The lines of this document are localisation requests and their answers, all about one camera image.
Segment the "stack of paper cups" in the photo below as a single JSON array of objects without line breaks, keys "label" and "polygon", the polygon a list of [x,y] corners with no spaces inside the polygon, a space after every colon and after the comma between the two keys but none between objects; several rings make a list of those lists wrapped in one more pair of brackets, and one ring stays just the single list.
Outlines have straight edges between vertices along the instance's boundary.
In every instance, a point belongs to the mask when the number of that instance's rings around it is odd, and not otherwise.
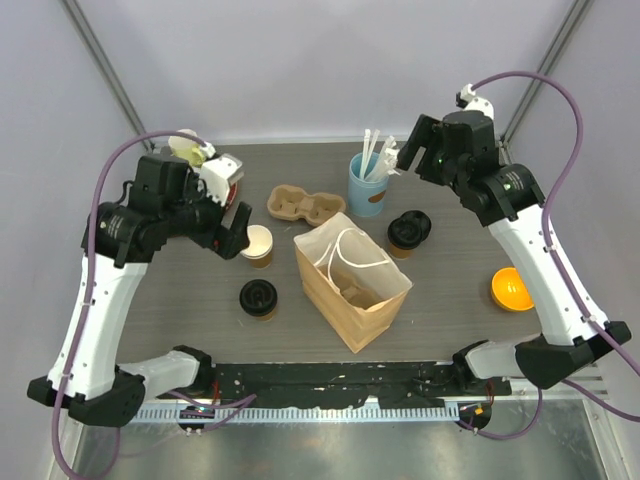
[{"label": "stack of paper cups", "polygon": [[240,254],[256,269],[268,267],[273,257],[273,236],[271,231],[263,225],[249,225],[247,227],[249,246]]}]

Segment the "black lid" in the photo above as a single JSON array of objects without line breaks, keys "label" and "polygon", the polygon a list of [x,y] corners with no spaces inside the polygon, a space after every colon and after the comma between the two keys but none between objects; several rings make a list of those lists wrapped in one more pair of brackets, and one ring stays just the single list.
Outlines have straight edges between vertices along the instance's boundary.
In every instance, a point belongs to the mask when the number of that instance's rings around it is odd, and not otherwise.
[{"label": "black lid", "polygon": [[419,246],[421,233],[418,225],[409,217],[409,212],[405,212],[400,217],[394,219],[387,228],[389,242],[396,244]]},{"label": "black lid", "polygon": [[270,315],[277,306],[278,293],[274,285],[264,279],[247,282],[239,293],[242,310],[253,317]]}]

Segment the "paper cup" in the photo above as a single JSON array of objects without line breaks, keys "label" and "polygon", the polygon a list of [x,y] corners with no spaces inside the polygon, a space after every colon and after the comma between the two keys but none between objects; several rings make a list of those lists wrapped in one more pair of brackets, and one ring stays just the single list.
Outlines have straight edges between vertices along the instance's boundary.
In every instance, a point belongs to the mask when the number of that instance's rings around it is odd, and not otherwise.
[{"label": "paper cup", "polygon": [[254,316],[253,318],[257,321],[269,321],[271,320],[278,312],[278,308],[274,308],[273,310],[271,310],[269,313],[266,313],[264,315],[259,315],[259,316]]},{"label": "paper cup", "polygon": [[416,245],[396,244],[390,242],[389,254],[396,259],[403,260],[409,258],[416,248]]}]

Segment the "brown paper bag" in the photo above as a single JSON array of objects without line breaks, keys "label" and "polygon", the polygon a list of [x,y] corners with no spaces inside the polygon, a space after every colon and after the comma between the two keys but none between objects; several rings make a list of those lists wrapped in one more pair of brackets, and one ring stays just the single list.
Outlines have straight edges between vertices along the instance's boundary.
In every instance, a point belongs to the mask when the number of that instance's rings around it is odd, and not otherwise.
[{"label": "brown paper bag", "polygon": [[305,294],[357,353],[393,323],[413,282],[348,216],[294,238]]}]

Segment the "stack of black lids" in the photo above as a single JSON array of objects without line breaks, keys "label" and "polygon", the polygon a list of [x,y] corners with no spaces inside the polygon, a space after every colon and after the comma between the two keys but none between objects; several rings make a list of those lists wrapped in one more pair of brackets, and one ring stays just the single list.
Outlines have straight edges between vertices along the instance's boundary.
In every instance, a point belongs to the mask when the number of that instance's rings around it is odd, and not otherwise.
[{"label": "stack of black lids", "polygon": [[425,241],[430,235],[432,229],[430,217],[420,210],[409,211],[409,217],[418,225],[421,233],[421,241]]}]

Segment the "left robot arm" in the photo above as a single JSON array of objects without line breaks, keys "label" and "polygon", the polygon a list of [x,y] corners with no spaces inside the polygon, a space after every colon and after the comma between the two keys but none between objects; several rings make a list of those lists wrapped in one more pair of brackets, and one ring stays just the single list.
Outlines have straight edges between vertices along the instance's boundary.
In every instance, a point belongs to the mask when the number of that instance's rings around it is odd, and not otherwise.
[{"label": "left robot arm", "polygon": [[55,400],[84,425],[119,428],[141,405],[172,390],[205,397],[214,382],[210,355],[184,345],[150,360],[119,364],[116,353],[129,308],[155,253],[184,237],[232,259],[248,247],[251,208],[240,203],[230,226],[222,221],[242,163],[223,154],[194,169],[172,155],[142,156],[134,179],[115,202],[97,209],[96,231],[82,240],[82,277],[68,332],[49,373],[27,395]]}]

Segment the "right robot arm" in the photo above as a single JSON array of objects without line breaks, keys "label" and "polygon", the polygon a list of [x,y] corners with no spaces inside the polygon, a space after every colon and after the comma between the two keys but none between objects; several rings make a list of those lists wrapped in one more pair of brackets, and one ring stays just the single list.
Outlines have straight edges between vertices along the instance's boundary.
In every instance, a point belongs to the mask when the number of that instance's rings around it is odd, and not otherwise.
[{"label": "right robot arm", "polygon": [[443,119],[420,115],[398,167],[451,188],[476,215],[519,273],[541,325],[528,339],[479,341],[457,352],[451,371],[457,391],[475,394],[493,377],[524,377],[548,389],[630,340],[627,324],[607,318],[543,225],[548,199],[531,171],[501,164],[490,117],[477,110]]}]

